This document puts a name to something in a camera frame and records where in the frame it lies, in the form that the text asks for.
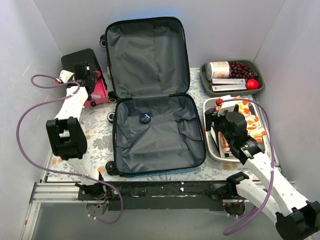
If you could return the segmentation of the black pink mini drawer chest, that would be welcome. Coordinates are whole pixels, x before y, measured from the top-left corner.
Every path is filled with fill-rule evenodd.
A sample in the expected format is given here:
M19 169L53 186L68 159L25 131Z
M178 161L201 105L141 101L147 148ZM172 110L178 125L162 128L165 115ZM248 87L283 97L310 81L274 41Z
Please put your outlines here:
M97 73L97 81L92 94L102 95L102 98L92 99L91 94L88 94L88 98L84 103L85 108L95 107L99 104L106 102L113 103L116 99L110 92L107 92L107 84L103 77L102 69L95 55L95 52L90 49L83 49L77 52L73 52L61 57L62 69L75 73L74 64L86 62L90 64L90 69Z

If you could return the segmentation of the blue fish-print kids suitcase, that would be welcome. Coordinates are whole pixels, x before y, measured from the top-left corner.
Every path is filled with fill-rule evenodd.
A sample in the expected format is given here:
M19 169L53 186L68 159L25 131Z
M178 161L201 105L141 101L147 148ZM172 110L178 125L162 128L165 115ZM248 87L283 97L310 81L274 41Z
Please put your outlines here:
M118 99L113 160L123 176L196 168L206 159L204 130L188 94L185 32L176 17L122 20L105 30L105 50ZM142 113L151 115L141 124Z

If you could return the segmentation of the black white striped garment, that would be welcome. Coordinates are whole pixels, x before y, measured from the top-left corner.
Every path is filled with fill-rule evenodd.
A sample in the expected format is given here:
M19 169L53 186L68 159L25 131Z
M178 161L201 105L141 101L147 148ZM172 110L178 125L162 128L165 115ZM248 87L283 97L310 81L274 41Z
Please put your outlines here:
M213 140L214 140L215 145L217 147L217 151L219 153L219 156L221 158L224 158L224 159L236 160L236 158L233 156L232 153L231 154L226 154L224 157L221 156L220 151L219 151L219 142L218 142L218 134L219 134L219 132L215 132L215 129L214 129L213 125L211 125L210 133L211 133L211 136L213 137Z

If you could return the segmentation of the navy round cosmetic jar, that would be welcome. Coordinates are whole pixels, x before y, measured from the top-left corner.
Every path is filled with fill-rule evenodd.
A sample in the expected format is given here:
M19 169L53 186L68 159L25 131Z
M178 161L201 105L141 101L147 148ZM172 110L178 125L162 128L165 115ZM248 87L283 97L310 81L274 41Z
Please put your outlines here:
M147 125L151 122L152 120L152 117L149 113L142 113L140 116L139 116L139 122L143 125Z

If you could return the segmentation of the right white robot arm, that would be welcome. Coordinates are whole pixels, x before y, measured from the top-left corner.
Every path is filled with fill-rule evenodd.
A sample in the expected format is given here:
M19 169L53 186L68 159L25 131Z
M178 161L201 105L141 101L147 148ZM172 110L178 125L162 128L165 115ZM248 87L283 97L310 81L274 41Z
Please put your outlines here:
M227 195L232 199L243 197L257 209L227 227L225 236L246 227L260 213L273 222L284 240L303 240L320 230L320 203L309 201L275 168L262 145L248 134L247 122L240 112L231 107L220 114L211 107L204 112L204 122L206 131L224 136L232 155L265 187L258 187L243 172L227 178Z

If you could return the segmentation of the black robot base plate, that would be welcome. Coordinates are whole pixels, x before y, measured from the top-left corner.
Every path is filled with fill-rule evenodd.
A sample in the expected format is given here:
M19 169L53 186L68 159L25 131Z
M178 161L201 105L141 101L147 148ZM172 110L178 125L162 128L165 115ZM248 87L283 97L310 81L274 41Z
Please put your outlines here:
M109 211L203 209L244 215L245 200L226 180L116 181L115 188L76 183L78 200L97 202Z

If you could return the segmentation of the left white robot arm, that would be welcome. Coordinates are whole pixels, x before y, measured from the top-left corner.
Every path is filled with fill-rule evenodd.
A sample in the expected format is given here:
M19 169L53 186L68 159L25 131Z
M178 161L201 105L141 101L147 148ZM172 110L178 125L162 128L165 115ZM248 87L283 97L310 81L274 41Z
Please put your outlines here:
M48 120L45 126L53 154L67 161L73 170L80 174L81 183L76 186L95 200L101 200L106 196L106 187L96 182L102 177L85 156L88 143L80 125L81 112L96 86L97 79L98 74L87 62L75 63L73 71L62 70L56 81L71 86L66 89L67 99L60 111L54 119Z

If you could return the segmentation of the grey cosmetic tube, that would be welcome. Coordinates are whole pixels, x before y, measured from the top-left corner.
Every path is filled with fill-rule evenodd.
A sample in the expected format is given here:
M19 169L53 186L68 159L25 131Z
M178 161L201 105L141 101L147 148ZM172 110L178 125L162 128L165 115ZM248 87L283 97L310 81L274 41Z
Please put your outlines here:
M103 97L101 94L94 94L94 93L92 93L90 96L92 99L100 99Z

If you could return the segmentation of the orange bunny towel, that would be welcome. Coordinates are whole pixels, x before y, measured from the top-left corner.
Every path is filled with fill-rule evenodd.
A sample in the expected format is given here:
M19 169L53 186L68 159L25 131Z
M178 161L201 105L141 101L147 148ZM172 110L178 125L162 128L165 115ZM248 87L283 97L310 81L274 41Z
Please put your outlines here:
M226 154L231 154L229 144L221 132L218 133L218 145L219 153L222 157L225 157Z

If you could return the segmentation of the white floral cloth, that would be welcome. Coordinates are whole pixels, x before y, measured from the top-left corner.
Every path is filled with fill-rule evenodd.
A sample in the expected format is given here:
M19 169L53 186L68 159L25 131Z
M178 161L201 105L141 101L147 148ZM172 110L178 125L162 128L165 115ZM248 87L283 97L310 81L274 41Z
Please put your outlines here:
M247 122L247 131L248 134L254 138L258 143L263 143L263 136L265 136L266 130L261 126L259 117L251 112L250 103L247 100L238 100L232 101L230 103L238 105L239 109L238 112L241 113L246 122Z

